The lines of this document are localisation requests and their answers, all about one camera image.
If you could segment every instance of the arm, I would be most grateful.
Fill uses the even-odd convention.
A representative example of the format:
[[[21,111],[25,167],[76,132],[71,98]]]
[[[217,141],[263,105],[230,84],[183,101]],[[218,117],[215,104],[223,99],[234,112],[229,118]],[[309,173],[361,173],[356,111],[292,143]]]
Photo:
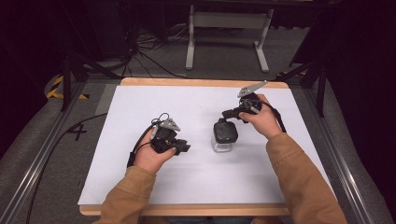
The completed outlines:
[[[101,207],[101,217],[94,224],[137,223],[140,212],[149,204],[156,173],[172,158],[175,149],[158,154],[150,146],[152,131],[142,139],[134,166],[127,169],[125,177],[106,196]]]
[[[266,103],[263,95],[259,98]],[[330,187],[300,146],[282,133],[267,106],[257,115],[239,115],[268,139],[267,153],[294,223],[347,223]]]

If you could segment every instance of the person's left hand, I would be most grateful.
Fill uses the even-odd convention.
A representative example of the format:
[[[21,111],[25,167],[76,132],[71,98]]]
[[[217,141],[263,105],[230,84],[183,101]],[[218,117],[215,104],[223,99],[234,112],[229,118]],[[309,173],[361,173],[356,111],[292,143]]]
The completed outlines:
[[[163,153],[157,153],[149,143],[149,137],[151,136],[152,131],[153,129],[148,131],[148,133],[139,143],[139,147],[142,145],[143,146],[140,147],[140,149],[136,153],[134,166],[147,170],[153,174],[157,174],[163,164],[175,155],[176,149],[170,148]]]

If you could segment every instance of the jacket sleeve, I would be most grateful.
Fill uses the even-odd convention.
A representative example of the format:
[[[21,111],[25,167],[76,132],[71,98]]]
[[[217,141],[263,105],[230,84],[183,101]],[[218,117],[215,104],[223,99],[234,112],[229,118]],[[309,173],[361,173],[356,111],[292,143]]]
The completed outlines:
[[[125,177],[106,196],[101,217],[94,224],[137,223],[140,211],[149,204],[155,174],[131,166]]]
[[[266,148],[294,223],[347,223],[320,171],[291,137],[280,133]]]

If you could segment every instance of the hand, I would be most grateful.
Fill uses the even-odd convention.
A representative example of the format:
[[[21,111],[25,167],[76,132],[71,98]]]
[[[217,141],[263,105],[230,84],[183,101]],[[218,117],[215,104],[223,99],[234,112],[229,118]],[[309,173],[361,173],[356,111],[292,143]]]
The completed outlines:
[[[269,104],[267,98],[265,98],[264,95],[257,94],[257,96],[259,96],[261,101]],[[262,110],[256,115],[241,112],[239,113],[239,117],[253,124],[253,127],[256,129],[256,131],[264,135],[267,139],[282,133],[282,130],[277,124],[274,113],[266,105],[262,105]]]
[[[152,129],[148,131],[139,143],[140,149],[137,150],[134,166],[140,167],[153,174],[157,174],[163,164],[175,155],[176,149],[170,148],[164,153],[157,153],[149,143],[149,137],[151,136],[152,131]]]

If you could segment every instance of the metal rail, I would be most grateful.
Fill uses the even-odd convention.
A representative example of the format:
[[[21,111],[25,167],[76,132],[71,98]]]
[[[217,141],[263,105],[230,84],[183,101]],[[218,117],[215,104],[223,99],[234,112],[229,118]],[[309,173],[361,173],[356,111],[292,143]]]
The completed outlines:
[[[325,119],[321,118],[316,109],[316,99],[314,93],[311,90],[304,90],[305,97],[308,100],[308,103],[315,114],[315,119],[317,120],[320,129],[325,136],[326,142],[330,147],[330,156],[332,158],[332,163],[340,177],[341,183],[343,185],[346,196],[349,199],[349,202],[352,206],[352,209],[356,215],[359,223],[363,224],[374,224],[373,218],[371,217],[366,204],[364,203],[363,198],[361,197],[361,193],[358,189],[358,186],[355,183],[355,180],[352,174],[347,167],[347,163],[344,160],[344,157],[341,151],[336,147],[332,132],[329,129],[329,126]]]
[[[2,216],[0,217],[0,224],[6,223],[13,223],[15,217],[20,212],[23,203],[25,202],[26,198],[28,197],[31,189],[35,185],[40,172],[42,171],[46,160],[50,156],[51,149],[53,148],[59,133],[64,126],[64,122],[67,119],[74,103],[81,95],[82,90],[84,89],[85,83],[78,82],[75,84],[75,88],[72,92],[72,101],[70,105],[66,108],[64,112],[61,112],[58,117],[56,118],[49,135],[47,136],[46,140],[44,141],[42,147],[38,151],[35,159],[33,160],[31,166],[27,170],[23,180],[20,183],[20,186],[14,193],[11,201],[8,203],[6,210],[3,212]]]

